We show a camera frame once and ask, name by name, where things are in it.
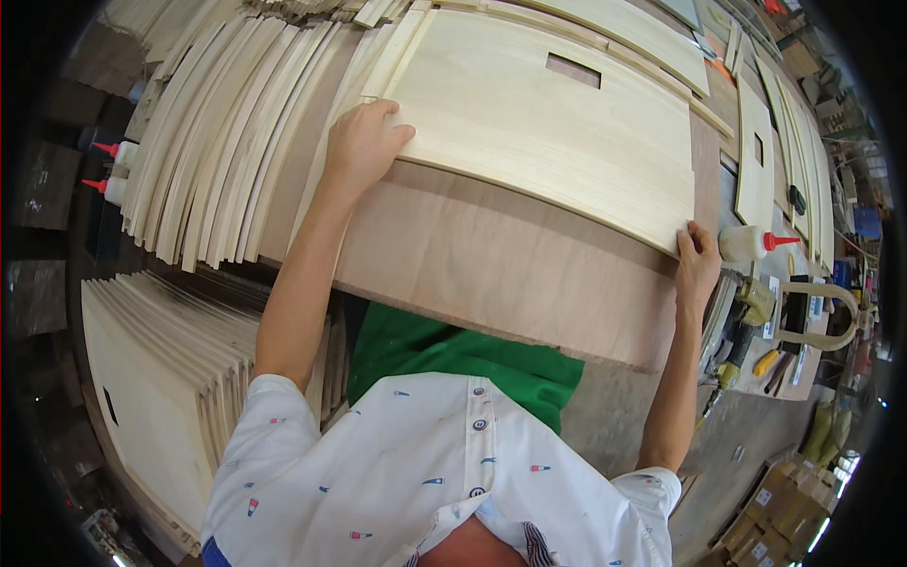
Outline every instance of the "concrete floor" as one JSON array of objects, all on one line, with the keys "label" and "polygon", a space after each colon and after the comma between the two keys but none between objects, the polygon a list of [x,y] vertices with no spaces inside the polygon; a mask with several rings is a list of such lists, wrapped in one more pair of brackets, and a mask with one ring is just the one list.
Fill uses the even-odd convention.
[{"label": "concrete floor", "polygon": [[[561,438],[608,478],[633,470],[659,376],[623,365],[587,363],[582,380],[561,411]],[[668,524],[674,563],[692,565],[746,494],[767,457],[800,444],[812,419],[821,386],[804,402],[726,393],[693,439],[680,475],[699,474]],[[712,386],[701,386],[698,407]],[[740,463],[733,460],[745,448]]]}]

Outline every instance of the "white glue bottle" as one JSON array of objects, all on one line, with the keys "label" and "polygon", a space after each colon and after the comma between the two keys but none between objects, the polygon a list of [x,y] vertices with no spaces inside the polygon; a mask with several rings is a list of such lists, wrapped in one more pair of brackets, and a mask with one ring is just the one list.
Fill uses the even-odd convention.
[{"label": "white glue bottle", "polygon": [[122,207],[122,202],[126,197],[126,180],[124,178],[111,177],[101,181],[83,179],[82,183],[91,185],[104,196],[105,200]]},{"label": "white glue bottle", "polygon": [[120,143],[108,145],[106,143],[92,142],[92,146],[101,148],[111,154],[113,163],[121,165],[127,170],[131,170],[135,165],[135,158],[139,155],[139,144],[123,140]]},{"label": "white glue bottle", "polygon": [[781,244],[799,242],[799,238],[775,236],[759,227],[728,227],[718,235],[721,258],[729,262],[754,262]]}]

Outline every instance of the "green apron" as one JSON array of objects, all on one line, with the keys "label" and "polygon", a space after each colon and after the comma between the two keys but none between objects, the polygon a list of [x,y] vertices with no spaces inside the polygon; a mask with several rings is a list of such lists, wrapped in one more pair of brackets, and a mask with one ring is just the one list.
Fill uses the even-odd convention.
[{"label": "green apron", "polygon": [[373,301],[356,340],[346,398],[355,404],[384,376],[483,376],[560,435],[561,410],[580,382],[583,364],[550,347],[489,337]]}]

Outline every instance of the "hand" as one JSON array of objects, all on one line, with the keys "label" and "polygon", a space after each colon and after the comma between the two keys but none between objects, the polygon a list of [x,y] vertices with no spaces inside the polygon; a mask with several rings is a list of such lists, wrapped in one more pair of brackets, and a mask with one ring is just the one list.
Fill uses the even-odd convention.
[{"label": "hand", "polygon": [[319,183],[330,186],[331,199],[355,204],[413,139],[415,128],[408,124],[385,128],[385,116],[399,109],[394,101],[379,100],[359,104],[337,119],[327,138],[325,172]]},{"label": "hand", "polygon": [[701,325],[708,298],[721,273],[718,243],[708,230],[691,220],[678,230],[680,265],[676,277],[678,320],[692,318]]}]

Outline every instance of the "red nozzle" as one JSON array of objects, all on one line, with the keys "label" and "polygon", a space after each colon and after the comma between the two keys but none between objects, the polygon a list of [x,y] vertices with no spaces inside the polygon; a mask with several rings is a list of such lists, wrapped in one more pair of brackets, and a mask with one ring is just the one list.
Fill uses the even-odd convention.
[{"label": "red nozzle", "polygon": [[771,232],[767,232],[762,235],[762,245],[766,247],[766,250],[771,252],[781,244],[790,244],[791,242],[799,242],[800,239],[797,237],[787,237],[787,236],[775,236]]},{"label": "red nozzle", "polygon": [[91,181],[91,180],[83,179],[82,183],[84,183],[85,185],[91,185],[96,190],[98,190],[102,195],[104,194],[105,191],[107,191],[107,180]]},{"label": "red nozzle", "polygon": [[116,157],[116,154],[120,151],[120,144],[115,143],[114,145],[107,145],[106,143],[92,142],[92,146],[97,146],[105,152],[111,154],[112,158]]}]

